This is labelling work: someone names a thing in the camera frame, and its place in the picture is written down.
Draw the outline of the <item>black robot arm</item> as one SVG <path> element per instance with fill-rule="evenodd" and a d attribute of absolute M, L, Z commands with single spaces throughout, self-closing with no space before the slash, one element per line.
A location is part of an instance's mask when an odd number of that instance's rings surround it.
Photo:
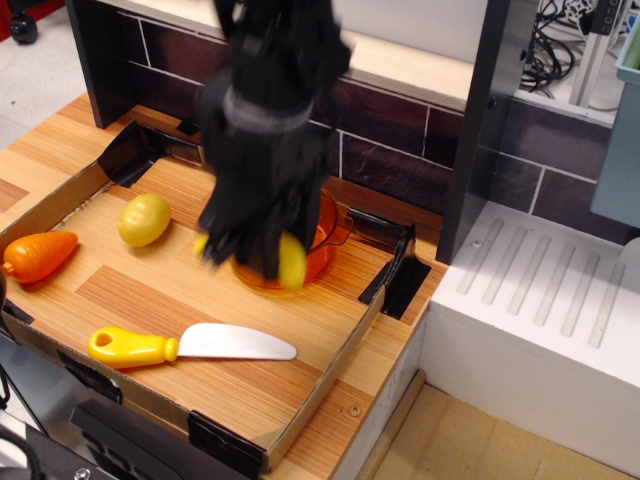
<path fill-rule="evenodd" d="M 334 131 L 310 123 L 351 51 L 328 1 L 218 1 L 229 64 L 198 93 L 196 123 L 216 183 L 199 224 L 204 256 L 234 259 L 265 280 L 281 271 L 279 243 L 310 249 Z"/>

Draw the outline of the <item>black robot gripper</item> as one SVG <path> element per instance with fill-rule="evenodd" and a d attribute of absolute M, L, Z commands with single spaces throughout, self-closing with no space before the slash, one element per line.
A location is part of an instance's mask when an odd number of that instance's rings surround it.
<path fill-rule="evenodd" d="M 244 101 L 224 71 L 199 92 L 196 120 L 206 166 L 216 184 L 198 223 L 207 233 L 204 257 L 230 257 L 275 280 L 283 231 L 306 250 L 316 235 L 322 182 L 335 133 L 292 115 L 286 130 L 271 111 Z"/>

